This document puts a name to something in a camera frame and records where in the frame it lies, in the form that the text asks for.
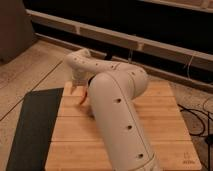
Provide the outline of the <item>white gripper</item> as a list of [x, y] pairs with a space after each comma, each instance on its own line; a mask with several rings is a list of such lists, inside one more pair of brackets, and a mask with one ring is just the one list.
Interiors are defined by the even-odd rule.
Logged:
[[79, 69], [73, 69], [72, 70], [72, 86], [70, 90], [70, 94], [73, 94], [73, 92], [77, 89], [77, 86], [86, 86], [89, 80], [89, 74], [86, 71], [79, 70]]

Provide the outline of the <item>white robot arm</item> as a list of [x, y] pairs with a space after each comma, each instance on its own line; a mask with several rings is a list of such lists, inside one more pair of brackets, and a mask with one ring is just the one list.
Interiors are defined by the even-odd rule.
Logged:
[[74, 85], [85, 85], [92, 114], [114, 171], [161, 171], [133, 100], [148, 85], [146, 71], [124, 62], [98, 60], [87, 49], [67, 55]]

